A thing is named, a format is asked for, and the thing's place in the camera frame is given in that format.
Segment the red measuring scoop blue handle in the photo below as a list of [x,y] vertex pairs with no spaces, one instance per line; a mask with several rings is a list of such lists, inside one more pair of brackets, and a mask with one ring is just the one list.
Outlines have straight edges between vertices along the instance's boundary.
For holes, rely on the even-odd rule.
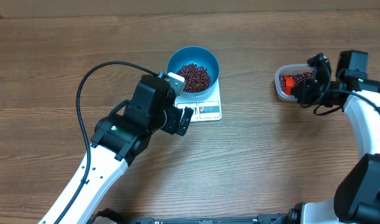
[[285,90],[284,93],[287,95],[291,95],[291,89],[295,86],[294,79],[292,77],[285,76]]

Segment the red beans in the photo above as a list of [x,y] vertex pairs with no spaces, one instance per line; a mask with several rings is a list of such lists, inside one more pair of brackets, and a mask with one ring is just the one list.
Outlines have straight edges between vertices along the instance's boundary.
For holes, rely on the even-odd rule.
[[198,66],[195,63],[183,65],[177,72],[177,75],[184,77],[186,84],[184,92],[198,93],[206,90],[211,84],[211,76],[204,66]]

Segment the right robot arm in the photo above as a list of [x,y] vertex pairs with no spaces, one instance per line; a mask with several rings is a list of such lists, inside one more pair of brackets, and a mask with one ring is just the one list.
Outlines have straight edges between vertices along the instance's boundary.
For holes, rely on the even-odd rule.
[[380,82],[367,74],[368,53],[340,53],[331,70],[322,53],[306,64],[286,65],[276,72],[277,96],[301,108],[341,110],[348,117],[359,150],[359,162],[331,200],[299,203],[278,223],[380,223]]

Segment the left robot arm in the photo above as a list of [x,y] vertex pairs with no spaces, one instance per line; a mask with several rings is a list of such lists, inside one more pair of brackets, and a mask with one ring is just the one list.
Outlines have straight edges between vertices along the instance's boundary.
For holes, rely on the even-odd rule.
[[156,131],[185,135],[193,110],[174,106],[185,83],[184,77],[172,72],[143,75],[132,99],[98,121],[89,152],[41,222],[86,223]]

